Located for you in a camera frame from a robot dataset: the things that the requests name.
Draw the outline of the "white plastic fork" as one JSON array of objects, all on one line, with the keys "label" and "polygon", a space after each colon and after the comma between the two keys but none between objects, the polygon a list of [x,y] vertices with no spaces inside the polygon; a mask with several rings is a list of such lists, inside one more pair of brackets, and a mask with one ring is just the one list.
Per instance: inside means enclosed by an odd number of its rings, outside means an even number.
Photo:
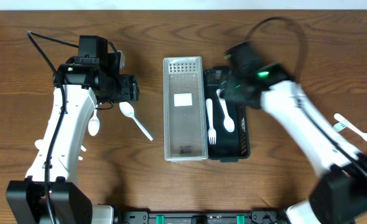
[{"label": "white plastic fork", "polygon": [[213,102],[212,99],[207,98],[205,101],[206,109],[207,109],[207,116],[208,116],[208,140],[210,145],[216,144],[216,130],[213,126]]}]

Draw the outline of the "pale green plastic fork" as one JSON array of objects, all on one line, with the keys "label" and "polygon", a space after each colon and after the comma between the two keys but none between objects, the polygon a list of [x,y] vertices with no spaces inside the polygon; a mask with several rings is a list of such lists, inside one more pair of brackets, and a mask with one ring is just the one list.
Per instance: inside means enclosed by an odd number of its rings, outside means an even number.
[{"label": "pale green plastic fork", "polygon": [[333,125],[333,128],[336,132],[340,132],[340,131],[344,130],[347,127],[348,127],[348,121],[347,120],[340,121],[340,122]]}]

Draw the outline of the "cream plastic spoon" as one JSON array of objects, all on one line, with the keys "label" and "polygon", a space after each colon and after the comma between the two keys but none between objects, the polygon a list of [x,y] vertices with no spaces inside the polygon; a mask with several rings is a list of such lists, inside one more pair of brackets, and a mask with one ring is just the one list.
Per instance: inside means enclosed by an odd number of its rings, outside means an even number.
[{"label": "cream plastic spoon", "polygon": [[229,133],[232,133],[235,130],[235,123],[233,119],[229,116],[226,101],[225,99],[220,97],[220,93],[221,93],[221,90],[217,89],[216,94],[217,94],[218,101],[220,102],[220,105],[221,105],[221,108],[224,114],[223,125]]}]

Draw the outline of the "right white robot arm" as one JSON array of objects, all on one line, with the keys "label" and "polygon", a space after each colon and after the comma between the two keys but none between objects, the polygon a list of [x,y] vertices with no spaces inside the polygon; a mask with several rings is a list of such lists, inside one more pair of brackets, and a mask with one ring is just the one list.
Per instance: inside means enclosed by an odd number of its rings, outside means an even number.
[{"label": "right white robot arm", "polygon": [[336,132],[293,75],[266,64],[248,41],[226,52],[234,75],[222,84],[226,101],[263,110],[292,137],[320,181],[308,199],[286,208],[289,223],[353,223],[367,212],[367,154]]}]

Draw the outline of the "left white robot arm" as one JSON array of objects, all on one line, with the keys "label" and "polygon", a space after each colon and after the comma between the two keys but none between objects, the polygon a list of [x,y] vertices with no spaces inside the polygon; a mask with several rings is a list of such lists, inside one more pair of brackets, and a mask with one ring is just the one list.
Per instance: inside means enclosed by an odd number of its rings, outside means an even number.
[{"label": "left white robot arm", "polygon": [[78,188],[78,162],[88,123],[99,105],[137,101],[134,75],[122,75],[124,55],[112,42],[82,35],[78,54],[53,73],[53,106],[34,162],[12,180],[6,200],[18,223],[117,223],[111,205],[95,205]]}]

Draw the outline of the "small white spoon under arm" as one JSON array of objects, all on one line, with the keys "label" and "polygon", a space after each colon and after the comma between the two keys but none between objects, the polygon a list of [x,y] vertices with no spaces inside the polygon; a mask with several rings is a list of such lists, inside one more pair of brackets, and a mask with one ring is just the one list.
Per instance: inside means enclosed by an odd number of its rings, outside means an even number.
[{"label": "small white spoon under arm", "polygon": [[96,136],[100,130],[100,120],[97,116],[98,109],[95,108],[93,116],[88,122],[88,132],[91,136]]}]

